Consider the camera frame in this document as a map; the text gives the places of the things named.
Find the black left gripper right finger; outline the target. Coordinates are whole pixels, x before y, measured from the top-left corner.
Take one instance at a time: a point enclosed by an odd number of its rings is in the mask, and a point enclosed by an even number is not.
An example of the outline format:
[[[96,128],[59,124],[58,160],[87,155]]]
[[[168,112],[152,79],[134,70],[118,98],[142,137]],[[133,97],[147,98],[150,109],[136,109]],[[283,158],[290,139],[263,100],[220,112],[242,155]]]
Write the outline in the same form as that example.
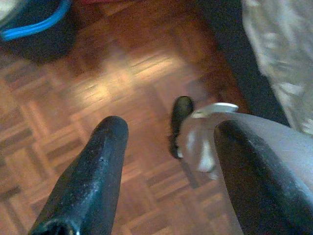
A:
[[[214,144],[231,205],[244,234],[313,232],[313,141],[281,131],[253,130],[227,120]]]

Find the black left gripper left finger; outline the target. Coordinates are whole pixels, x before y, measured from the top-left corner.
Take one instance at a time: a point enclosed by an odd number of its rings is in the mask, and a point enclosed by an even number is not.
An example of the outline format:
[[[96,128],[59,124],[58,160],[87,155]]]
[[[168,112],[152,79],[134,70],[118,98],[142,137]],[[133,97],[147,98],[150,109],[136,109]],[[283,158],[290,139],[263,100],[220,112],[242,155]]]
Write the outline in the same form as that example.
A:
[[[128,135],[124,119],[104,118],[59,177],[29,234],[111,234]]]

